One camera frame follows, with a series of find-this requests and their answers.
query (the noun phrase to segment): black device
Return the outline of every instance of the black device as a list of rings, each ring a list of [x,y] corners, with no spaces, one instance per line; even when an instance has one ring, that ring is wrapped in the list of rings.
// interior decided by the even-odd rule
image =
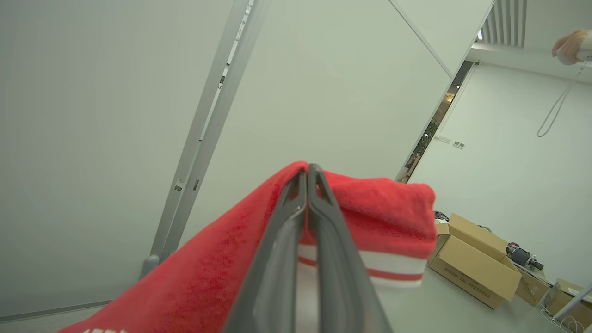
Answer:
[[[536,259],[534,254],[524,250],[517,243],[508,243],[506,245],[506,254],[518,265],[536,268],[539,271],[544,267],[544,265]]]

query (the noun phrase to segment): white partition panel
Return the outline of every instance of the white partition panel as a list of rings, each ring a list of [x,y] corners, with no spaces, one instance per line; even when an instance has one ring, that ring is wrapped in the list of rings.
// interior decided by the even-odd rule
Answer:
[[[493,4],[492,0],[390,1],[408,17],[452,76],[465,60]]]
[[[182,243],[297,160],[394,178],[449,84],[388,1],[268,4]]]
[[[0,317],[137,280],[231,6],[2,3]]]

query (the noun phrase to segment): floor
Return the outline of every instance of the floor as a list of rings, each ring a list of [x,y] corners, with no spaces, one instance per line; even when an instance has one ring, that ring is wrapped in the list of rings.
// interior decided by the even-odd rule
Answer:
[[[314,281],[314,273],[300,269],[298,272],[300,282],[303,277]],[[518,297],[493,311],[430,269],[421,288],[393,291],[379,286],[377,293],[396,333],[561,333],[540,315],[540,309]],[[0,324],[0,333],[54,333],[99,309]],[[309,328],[300,324],[299,331],[316,331],[312,327],[315,324]]]

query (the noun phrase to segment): red towel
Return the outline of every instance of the red towel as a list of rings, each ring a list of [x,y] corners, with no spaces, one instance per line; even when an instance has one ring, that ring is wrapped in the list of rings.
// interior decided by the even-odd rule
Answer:
[[[282,188],[301,168],[307,163],[273,175],[109,305],[60,332],[220,332]],[[433,191],[325,175],[369,273],[419,281],[436,240]],[[301,243],[301,262],[314,264],[314,239],[305,233]]]

